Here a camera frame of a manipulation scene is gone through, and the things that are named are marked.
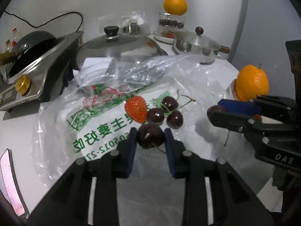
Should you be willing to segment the red strawberry on bag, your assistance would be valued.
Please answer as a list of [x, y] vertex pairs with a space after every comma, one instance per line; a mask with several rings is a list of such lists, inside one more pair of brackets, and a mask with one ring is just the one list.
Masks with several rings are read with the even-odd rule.
[[125, 103], [125, 112], [137, 123], [143, 124], [147, 120], [146, 101], [141, 96], [131, 97]]

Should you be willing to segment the red capped bottle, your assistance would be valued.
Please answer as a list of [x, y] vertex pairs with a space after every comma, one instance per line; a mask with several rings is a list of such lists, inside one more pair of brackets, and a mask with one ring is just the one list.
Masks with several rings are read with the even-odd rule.
[[15, 47], [15, 45], [17, 44], [19, 38], [18, 38], [18, 31], [17, 28], [15, 27], [12, 30], [12, 46]]

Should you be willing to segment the small steel cup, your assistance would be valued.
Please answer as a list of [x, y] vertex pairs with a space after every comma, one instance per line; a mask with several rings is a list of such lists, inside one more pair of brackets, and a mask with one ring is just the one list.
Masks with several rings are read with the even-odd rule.
[[136, 19], [130, 17], [124, 17], [120, 20], [120, 31], [123, 34], [142, 34], [141, 27]]

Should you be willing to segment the black wok pan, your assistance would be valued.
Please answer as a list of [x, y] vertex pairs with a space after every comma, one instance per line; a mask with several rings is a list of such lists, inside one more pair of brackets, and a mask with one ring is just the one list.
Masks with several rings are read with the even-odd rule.
[[56, 37], [47, 31], [34, 31], [19, 40], [11, 52], [1, 53], [1, 74], [13, 77], [57, 44]]

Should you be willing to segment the large steel glass lid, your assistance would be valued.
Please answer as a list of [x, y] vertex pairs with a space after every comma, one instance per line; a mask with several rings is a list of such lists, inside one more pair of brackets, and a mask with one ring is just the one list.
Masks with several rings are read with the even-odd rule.
[[119, 33], [118, 26], [107, 26], [104, 32], [105, 35], [78, 48], [75, 69], [81, 69], [87, 58], [114, 58], [118, 62], [139, 64], [152, 57], [167, 55], [155, 40], [147, 36]]

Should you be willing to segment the clear printed plastic bag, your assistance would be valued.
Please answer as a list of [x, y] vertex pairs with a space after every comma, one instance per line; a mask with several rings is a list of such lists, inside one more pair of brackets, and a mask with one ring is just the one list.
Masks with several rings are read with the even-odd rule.
[[[62, 96], [40, 106], [33, 132], [38, 177], [52, 186], [77, 158], [92, 161], [115, 149], [140, 126], [124, 108], [134, 95], [148, 108], [166, 96], [176, 98], [184, 124], [173, 136], [202, 158], [215, 158], [227, 132], [210, 124], [206, 110], [228, 97], [237, 73], [222, 59], [201, 65], [188, 57], [163, 56], [136, 66], [98, 60], [81, 70]], [[184, 181], [171, 177], [164, 151], [164, 146], [138, 147], [130, 177], [118, 180], [121, 225], [181, 224]]]

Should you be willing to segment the dark cherry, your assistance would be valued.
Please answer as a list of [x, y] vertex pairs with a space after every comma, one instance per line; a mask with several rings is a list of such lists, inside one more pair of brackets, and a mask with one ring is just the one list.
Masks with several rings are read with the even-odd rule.
[[183, 115], [179, 110], [173, 111], [166, 120], [167, 125], [172, 129], [179, 129], [183, 125]]
[[144, 149], [156, 148], [165, 153], [160, 148], [165, 142], [165, 135], [157, 124], [143, 124], [138, 129], [136, 140]]
[[178, 103], [178, 99], [177, 99], [177, 98], [174, 98], [174, 97], [171, 97], [171, 96], [166, 96], [166, 97], [164, 97], [164, 98], [162, 99], [162, 101], [161, 101], [161, 103], [160, 103], [163, 112], [166, 113], [166, 114], [167, 114], [167, 113], [172, 113], [172, 112], [174, 112], [174, 111], [176, 111], [176, 110], [179, 110], [179, 109], [183, 108], [184, 106], [187, 106], [187, 105], [190, 104], [190, 103], [196, 102], [195, 99], [193, 99], [192, 97], [190, 97], [190, 96], [188, 96], [188, 95], [182, 95], [182, 94], [179, 94], [179, 93], [178, 93], [178, 97], [180, 97], [180, 96], [189, 99], [189, 101], [187, 101], [187, 102], [186, 102], [185, 104], [183, 104], [183, 105], [180, 105], [180, 104]]
[[[214, 105], [211, 106], [210, 108], [207, 109], [207, 117], [210, 123], [211, 122], [211, 115], [213, 112], [227, 112], [226, 108], [224, 106], [221, 105]], [[216, 135], [214, 132], [208, 131], [208, 133], [210, 133], [210, 137], [208, 138], [209, 141], [211, 141], [212, 143], [217, 143], [219, 142], [219, 135]], [[228, 131], [227, 137], [225, 139], [224, 145], [227, 145], [228, 139], [230, 136], [230, 131]]]
[[152, 108], [147, 112], [146, 118], [150, 124], [161, 125], [164, 122], [164, 112], [159, 108]]

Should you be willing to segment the dark cherry front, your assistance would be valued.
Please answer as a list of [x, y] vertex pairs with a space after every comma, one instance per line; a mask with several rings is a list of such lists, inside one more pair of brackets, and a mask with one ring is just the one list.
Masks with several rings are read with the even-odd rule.
[[[213, 112], [227, 112], [226, 108], [224, 106], [221, 105], [214, 105], [211, 106], [210, 108], [207, 109], [207, 117], [210, 123], [211, 122], [211, 115]], [[211, 141], [212, 143], [217, 143], [219, 142], [219, 135], [216, 135], [214, 132], [208, 131], [208, 133], [210, 133], [210, 137], [208, 138], [209, 141]], [[227, 145], [228, 139], [230, 136], [230, 131], [228, 131], [227, 137], [225, 139], [224, 145]]]

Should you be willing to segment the small orange on jar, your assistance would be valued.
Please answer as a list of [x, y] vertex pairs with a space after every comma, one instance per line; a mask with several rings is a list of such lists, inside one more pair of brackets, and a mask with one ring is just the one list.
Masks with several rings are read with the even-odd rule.
[[163, 8], [169, 14], [182, 16], [187, 12], [188, 5], [185, 0], [165, 0]]

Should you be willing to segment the glass jar with cherries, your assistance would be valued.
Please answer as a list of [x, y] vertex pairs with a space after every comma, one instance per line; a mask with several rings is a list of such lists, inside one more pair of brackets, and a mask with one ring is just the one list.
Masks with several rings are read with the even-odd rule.
[[154, 31], [154, 39], [162, 43], [173, 44], [174, 33], [185, 29], [186, 18], [163, 12], [158, 13], [157, 18], [158, 24]]

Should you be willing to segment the large orange with stem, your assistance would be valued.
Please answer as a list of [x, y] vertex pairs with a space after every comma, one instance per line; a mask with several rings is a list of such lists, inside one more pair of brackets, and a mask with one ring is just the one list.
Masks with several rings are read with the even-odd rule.
[[240, 70], [236, 78], [236, 92], [243, 102], [269, 93], [268, 77], [261, 66], [247, 65]]

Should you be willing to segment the steel pot with lid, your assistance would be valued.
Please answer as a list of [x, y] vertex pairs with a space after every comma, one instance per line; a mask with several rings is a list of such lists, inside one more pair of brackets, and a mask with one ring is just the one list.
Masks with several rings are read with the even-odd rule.
[[196, 27], [194, 32], [174, 32], [173, 48], [177, 54], [189, 55], [200, 64], [213, 63], [218, 53], [230, 53], [229, 47], [205, 36], [202, 27]]

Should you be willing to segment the pink white device edge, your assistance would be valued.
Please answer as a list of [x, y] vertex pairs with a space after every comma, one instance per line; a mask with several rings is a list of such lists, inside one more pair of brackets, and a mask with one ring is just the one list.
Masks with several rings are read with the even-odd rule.
[[8, 202], [12, 206], [13, 211], [19, 218], [28, 219], [29, 211], [17, 183], [12, 151], [8, 148], [1, 156], [1, 177]]

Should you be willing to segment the dark cherry top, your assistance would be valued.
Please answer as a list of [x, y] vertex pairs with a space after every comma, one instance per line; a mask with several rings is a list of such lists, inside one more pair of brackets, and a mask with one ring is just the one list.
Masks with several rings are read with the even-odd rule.
[[184, 106], [187, 106], [187, 105], [190, 104], [190, 103], [196, 102], [195, 99], [193, 99], [192, 97], [190, 97], [190, 96], [188, 96], [188, 95], [182, 95], [182, 94], [179, 94], [179, 93], [178, 93], [178, 97], [180, 97], [180, 96], [189, 99], [189, 101], [187, 101], [187, 102], [186, 102], [185, 104], [183, 104], [183, 105], [180, 105], [180, 104], [178, 103], [178, 99], [177, 99], [177, 98], [174, 98], [174, 97], [171, 97], [171, 96], [166, 96], [166, 97], [164, 97], [164, 98], [162, 99], [162, 101], [161, 101], [161, 103], [160, 103], [163, 112], [166, 113], [166, 114], [167, 114], [167, 113], [172, 113], [172, 112], [174, 112], [174, 111], [176, 111], [176, 110], [179, 110], [179, 109], [183, 108]]

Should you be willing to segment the silver induction cooker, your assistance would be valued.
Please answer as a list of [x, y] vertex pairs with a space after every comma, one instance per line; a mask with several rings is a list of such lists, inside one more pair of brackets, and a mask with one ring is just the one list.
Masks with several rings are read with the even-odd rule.
[[72, 78], [72, 60], [83, 32], [56, 37], [57, 44], [19, 73], [1, 83], [1, 111], [58, 97]]

